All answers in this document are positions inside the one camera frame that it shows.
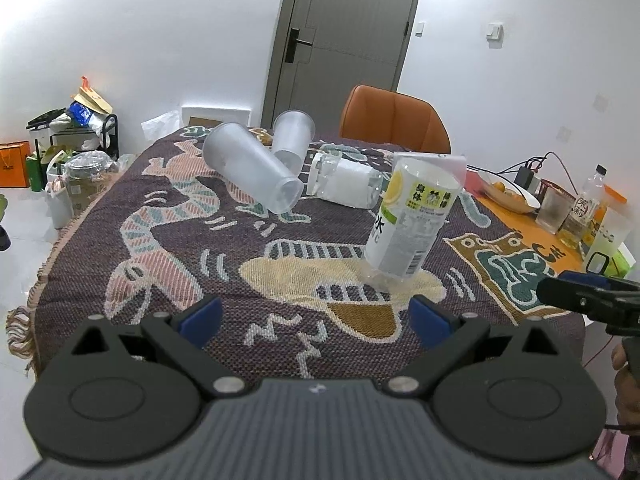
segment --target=gray door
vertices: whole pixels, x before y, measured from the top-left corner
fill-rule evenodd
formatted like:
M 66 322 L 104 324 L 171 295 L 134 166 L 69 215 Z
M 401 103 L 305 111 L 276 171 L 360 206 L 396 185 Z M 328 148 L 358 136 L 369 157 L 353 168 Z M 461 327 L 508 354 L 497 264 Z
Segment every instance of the gray door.
M 273 117 L 303 110 L 335 138 L 354 86 L 395 89 L 413 1 L 295 0 Z

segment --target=white tile floor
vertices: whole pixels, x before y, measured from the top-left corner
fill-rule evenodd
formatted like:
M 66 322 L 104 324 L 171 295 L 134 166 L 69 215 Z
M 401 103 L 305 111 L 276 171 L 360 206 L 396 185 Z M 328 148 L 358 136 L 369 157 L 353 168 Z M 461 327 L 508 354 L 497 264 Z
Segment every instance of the white tile floor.
M 38 268 L 51 251 L 57 233 L 42 193 L 28 189 L 0 189 L 9 202 L 2 227 L 11 247 L 0 253 L 0 326 L 6 313 L 26 303 Z M 27 361 L 9 354 L 6 337 L 0 344 L 0 480 L 14 480 L 38 459 L 22 421 L 22 404 L 33 384 Z

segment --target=lemon graphic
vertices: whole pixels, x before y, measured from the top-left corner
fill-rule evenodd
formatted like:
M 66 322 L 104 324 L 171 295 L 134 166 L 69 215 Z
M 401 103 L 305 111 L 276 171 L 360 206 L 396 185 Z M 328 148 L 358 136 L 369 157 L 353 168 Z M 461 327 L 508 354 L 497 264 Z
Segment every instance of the lemon graphic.
M 400 200 L 400 195 L 402 195 L 402 174 L 399 171 L 395 171 L 386 188 L 385 197 L 382 199 L 382 203 L 384 205 L 395 204 Z

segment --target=patterned tablecloth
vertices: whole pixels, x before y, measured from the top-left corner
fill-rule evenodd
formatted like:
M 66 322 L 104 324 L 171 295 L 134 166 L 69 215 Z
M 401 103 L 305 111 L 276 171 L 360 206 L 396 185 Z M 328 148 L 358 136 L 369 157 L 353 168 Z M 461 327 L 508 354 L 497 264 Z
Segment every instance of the patterned tablecloth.
M 391 376 L 420 353 L 407 319 L 413 294 L 494 323 L 547 316 L 581 354 L 582 317 L 540 305 L 534 293 L 562 256 L 469 192 L 412 286 L 387 294 L 359 279 L 375 211 L 303 196 L 292 212 L 272 214 L 204 164 L 206 133 L 191 126 L 158 140 L 54 250 L 30 298 L 36 369 L 88 314 L 136 323 L 204 292 L 219 294 L 225 311 L 206 351 L 248 380 Z M 388 151 L 316 142 L 303 181 L 317 150 L 388 177 Z

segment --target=hand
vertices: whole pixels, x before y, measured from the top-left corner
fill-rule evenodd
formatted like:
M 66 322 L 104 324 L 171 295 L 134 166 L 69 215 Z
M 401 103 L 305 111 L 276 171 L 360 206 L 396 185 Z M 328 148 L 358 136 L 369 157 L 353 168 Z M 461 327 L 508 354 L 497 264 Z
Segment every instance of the hand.
M 640 386 L 631 375 L 626 365 L 626 354 L 622 343 L 619 343 L 611 353 L 611 364 L 616 374 L 616 407 L 618 409 L 618 424 L 640 425 Z M 628 435 L 640 435 L 640 431 L 623 431 Z

